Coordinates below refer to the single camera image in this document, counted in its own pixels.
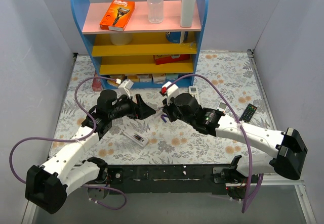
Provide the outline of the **white remote control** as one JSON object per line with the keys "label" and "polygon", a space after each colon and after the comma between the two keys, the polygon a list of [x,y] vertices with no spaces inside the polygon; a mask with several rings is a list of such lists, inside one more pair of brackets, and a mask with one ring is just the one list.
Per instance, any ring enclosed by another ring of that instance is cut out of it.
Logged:
{"label": "white remote control", "polygon": [[148,138],[131,128],[126,128],[123,134],[141,147],[145,147],[148,144]]}

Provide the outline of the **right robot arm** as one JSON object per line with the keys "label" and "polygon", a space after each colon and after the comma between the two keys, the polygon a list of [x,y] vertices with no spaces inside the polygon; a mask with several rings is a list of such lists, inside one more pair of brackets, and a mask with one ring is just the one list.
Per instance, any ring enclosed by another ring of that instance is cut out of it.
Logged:
{"label": "right robot arm", "polygon": [[189,93],[164,99],[163,112],[171,122],[181,120],[201,134],[235,140],[258,149],[259,155],[246,160],[233,159],[229,176],[234,182],[263,173],[277,173],[289,180],[301,177],[308,149],[294,128],[279,131],[238,123],[221,111],[202,107]]}

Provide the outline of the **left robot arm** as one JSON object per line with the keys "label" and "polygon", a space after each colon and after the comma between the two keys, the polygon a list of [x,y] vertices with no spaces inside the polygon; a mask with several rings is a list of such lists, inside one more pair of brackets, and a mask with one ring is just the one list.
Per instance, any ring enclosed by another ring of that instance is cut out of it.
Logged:
{"label": "left robot arm", "polygon": [[67,196],[83,184],[91,181],[98,184],[105,182],[108,165],[104,160],[94,157],[80,167],[75,165],[111,129],[113,120],[124,116],[143,120],[155,113],[139,94],[133,100],[127,95],[118,97],[113,90],[103,90],[71,143],[41,166],[33,165],[28,170],[26,199],[54,214],[63,206]]}

